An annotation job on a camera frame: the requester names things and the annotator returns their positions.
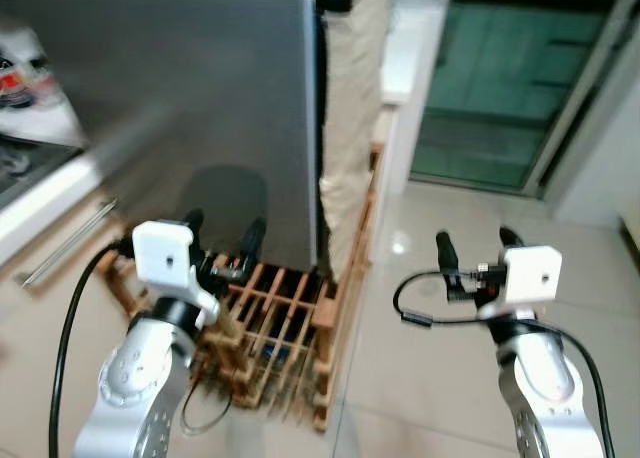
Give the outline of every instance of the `doorway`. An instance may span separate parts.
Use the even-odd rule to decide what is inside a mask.
[[[538,195],[633,1],[451,0],[411,179]]]

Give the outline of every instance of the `glass sliding door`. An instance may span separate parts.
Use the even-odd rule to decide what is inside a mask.
[[[412,179],[521,192],[616,0],[451,0]]]

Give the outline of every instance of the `stove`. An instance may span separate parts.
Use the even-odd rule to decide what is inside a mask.
[[[81,151],[0,133],[0,209]]]

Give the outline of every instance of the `white wall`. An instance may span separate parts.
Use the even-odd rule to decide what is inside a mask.
[[[640,27],[583,121],[545,200],[561,221],[616,228],[640,201]]]

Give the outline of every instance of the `gray refrigerator door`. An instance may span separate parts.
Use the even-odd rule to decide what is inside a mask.
[[[20,0],[125,217],[317,258],[314,0]]]

